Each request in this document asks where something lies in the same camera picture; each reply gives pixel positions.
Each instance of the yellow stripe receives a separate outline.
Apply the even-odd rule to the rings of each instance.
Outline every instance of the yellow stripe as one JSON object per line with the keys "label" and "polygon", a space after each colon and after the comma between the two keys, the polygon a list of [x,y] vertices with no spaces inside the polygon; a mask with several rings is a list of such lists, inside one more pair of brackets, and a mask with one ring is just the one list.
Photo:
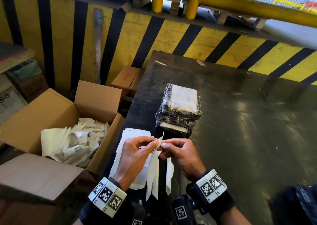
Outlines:
{"label": "yellow stripe", "polygon": [[249,70],[268,75],[284,64],[288,59],[295,55],[302,48],[278,43],[273,49],[267,52]]}
{"label": "yellow stripe", "polygon": [[184,56],[196,60],[205,60],[227,33],[203,27]]}
{"label": "yellow stripe", "polygon": [[35,51],[34,59],[44,71],[44,55],[37,0],[14,0],[23,45]]}
{"label": "yellow stripe", "polygon": [[153,50],[159,50],[170,54],[173,53],[177,44],[185,34],[188,26],[189,24],[164,20],[142,68],[147,67],[147,63],[152,55]]}
{"label": "yellow stripe", "polygon": [[281,78],[302,81],[317,71],[317,51],[299,62],[295,67],[291,68]]}
{"label": "yellow stripe", "polygon": [[70,89],[73,54],[74,0],[51,0],[55,87]]}
{"label": "yellow stripe", "polygon": [[106,85],[111,84],[125,65],[132,65],[150,19],[151,16],[143,14],[125,15]]}
{"label": "yellow stripe", "polygon": [[2,0],[0,0],[0,41],[13,44]]}
{"label": "yellow stripe", "polygon": [[224,53],[217,61],[217,64],[238,67],[246,58],[248,58],[265,39],[248,37],[241,35],[236,42]]}
{"label": "yellow stripe", "polygon": [[84,49],[81,62],[81,75],[80,79],[87,82],[96,82],[96,46],[94,38],[94,8],[103,10],[103,23],[101,34],[101,57],[105,47],[108,30],[110,26],[112,10],[108,7],[98,6],[94,4],[88,5]]}

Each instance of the white paper strip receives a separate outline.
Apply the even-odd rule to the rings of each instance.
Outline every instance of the white paper strip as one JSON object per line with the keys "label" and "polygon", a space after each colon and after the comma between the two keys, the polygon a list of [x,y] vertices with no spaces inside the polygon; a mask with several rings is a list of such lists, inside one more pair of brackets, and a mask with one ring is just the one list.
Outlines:
{"label": "white paper strip", "polygon": [[174,165],[172,163],[172,158],[169,157],[167,159],[167,168],[166,168],[166,186],[165,190],[167,195],[171,194],[171,187],[172,187],[172,177],[174,174]]}
{"label": "white paper strip", "polygon": [[[161,142],[163,140],[164,132],[163,135],[158,139],[158,145],[156,148],[160,147]],[[158,166],[159,166],[159,155],[161,154],[161,151],[157,151],[156,149],[153,151],[150,163],[149,163],[149,168],[147,170],[147,188],[146,188],[146,200],[149,199],[151,193],[152,193],[152,185],[155,179],[154,186],[155,188],[153,195],[158,199],[158,180],[159,180],[159,173],[158,173]]]}

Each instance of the qr-like marker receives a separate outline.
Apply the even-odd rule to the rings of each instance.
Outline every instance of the qr-like marker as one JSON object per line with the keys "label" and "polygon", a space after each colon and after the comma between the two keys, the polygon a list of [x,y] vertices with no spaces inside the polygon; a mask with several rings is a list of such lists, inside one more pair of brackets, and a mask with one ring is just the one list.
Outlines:
{"label": "qr-like marker", "polygon": [[100,182],[100,183],[97,185],[97,187],[95,187],[95,189],[93,190],[93,193],[94,193],[94,194],[97,194],[97,192],[100,190],[100,188],[102,188],[102,186],[103,186],[103,184],[102,184],[102,182]]}
{"label": "qr-like marker", "polygon": [[142,221],[134,219],[132,225],[142,225]]}
{"label": "qr-like marker", "polygon": [[111,195],[113,194],[113,192],[111,190],[109,190],[107,187],[105,187],[101,193],[98,195],[98,197],[105,203],[107,203],[107,201],[109,200],[109,197],[111,197]]}
{"label": "qr-like marker", "polygon": [[213,176],[212,179],[209,180],[209,182],[212,184],[212,186],[214,187],[215,190],[216,190],[218,187],[221,186],[221,183],[220,183],[219,180],[216,178],[216,176]]}
{"label": "qr-like marker", "polygon": [[184,206],[175,208],[178,220],[187,218]]}
{"label": "qr-like marker", "polygon": [[200,187],[201,191],[203,192],[203,194],[205,195],[205,197],[208,197],[210,194],[213,193],[212,188],[210,187],[209,183],[205,183],[204,185],[202,185]]}
{"label": "qr-like marker", "polygon": [[120,206],[122,201],[123,201],[123,199],[121,199],[120,197],[118,197],[115,194],[115,195],[113,195],[113,197],[109,201],[108,206],[111,207],[113,210],[117,211],[117,209]]}

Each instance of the right hand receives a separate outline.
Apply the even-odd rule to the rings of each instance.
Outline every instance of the right hand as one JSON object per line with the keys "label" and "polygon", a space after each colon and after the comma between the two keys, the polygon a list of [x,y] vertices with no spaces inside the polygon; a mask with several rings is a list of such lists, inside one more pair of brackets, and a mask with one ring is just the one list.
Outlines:
{"label": "right hand", "polygon": [[164,140],[158,150],[162,150],[162,159],[174,156],[185,177],[190,181],[198,179],[206,171],[193,142],[189,139]]}

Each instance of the left hand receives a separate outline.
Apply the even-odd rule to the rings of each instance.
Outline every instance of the left hand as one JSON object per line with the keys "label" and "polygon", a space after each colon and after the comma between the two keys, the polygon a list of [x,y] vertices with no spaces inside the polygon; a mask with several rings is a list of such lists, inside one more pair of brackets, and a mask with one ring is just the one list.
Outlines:
{"label": "left hand", "polygon": [[159,141],[150,136],[138,136],[124,141],[115,179],[123,191],[127,191],[137,175],[142,171],[149,154],[156,148]]}

